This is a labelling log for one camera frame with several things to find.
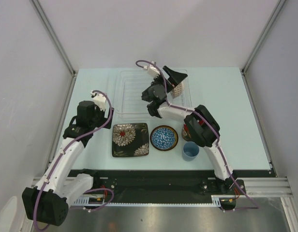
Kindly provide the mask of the clear plastic dish rack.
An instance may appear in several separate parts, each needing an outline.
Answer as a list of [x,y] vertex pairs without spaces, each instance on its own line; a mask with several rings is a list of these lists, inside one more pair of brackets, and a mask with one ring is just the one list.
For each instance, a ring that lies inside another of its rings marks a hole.
[[148,113],[146,101],[141,99],[142,92],[147,89],[153,77],[146,71],[124,70],[117,76],[116,113],[123,121],[153,119]]

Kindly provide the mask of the pink patterned bowl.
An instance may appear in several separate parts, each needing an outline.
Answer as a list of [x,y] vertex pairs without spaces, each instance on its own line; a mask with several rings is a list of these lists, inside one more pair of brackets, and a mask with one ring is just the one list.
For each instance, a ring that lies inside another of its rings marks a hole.
[[171,90],[170,94],[172,99],[179,97],[182,94],[182,92],[183,92],[183,83],[180,83]]

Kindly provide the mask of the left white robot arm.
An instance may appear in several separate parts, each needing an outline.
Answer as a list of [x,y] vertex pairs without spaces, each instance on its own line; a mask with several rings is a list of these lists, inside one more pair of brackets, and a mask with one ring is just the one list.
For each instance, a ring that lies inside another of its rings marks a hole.
[[86,191],[96,193],[100,190],[101,181],[90,174],[78,174],[68,185],[65,180],[93,134],[111,128],[113,112],[114,108],[110,107],[106,116],[103,103],[81,101],[78,104],[77,114],[65,129],[59,151],[50,166],[34,187],[26,187],[22,193],[28,219],[60,226],[74,201]]

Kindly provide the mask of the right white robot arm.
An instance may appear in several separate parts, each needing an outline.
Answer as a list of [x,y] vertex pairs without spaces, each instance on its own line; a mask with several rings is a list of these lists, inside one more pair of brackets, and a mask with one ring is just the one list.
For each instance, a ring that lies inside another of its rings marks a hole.
[[159,69],[155,62],[140,60],[147,65],[138,67],[153,77],[150,86],[142,92],[141,99],[148,102],[147,110],[153,117],[183,122],[191,141],[205,149],[214,168],[217,188],[223,194],[230,193],[236,184],[236,176],[228,164],[220,143],[220,126],[208,109],[199,105],[196,108],[184,108],[168,101],[167,95],[178,87],[187,77],[163,66]]

